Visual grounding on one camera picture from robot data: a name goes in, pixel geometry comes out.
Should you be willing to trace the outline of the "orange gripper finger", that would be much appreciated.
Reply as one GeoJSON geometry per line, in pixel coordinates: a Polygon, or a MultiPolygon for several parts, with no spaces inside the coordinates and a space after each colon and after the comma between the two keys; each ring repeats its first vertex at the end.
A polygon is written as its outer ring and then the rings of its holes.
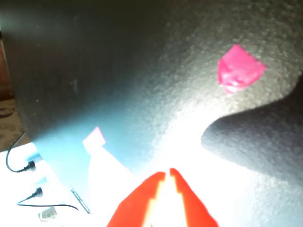
{"type": "Polygon", "coordinates": [[[151,227],[152,215],[166,174],[156,172],[144,180],[117,207],[108,227],[151,227]]]}
{"type": "Polygon", "coordinates": [[[177,192],[181,193],[188,227],[218,227],[216,220],[210,215],[206,206],[190,188],[177,169],[170,169],[170,176],[174,177],[177,192]]]}

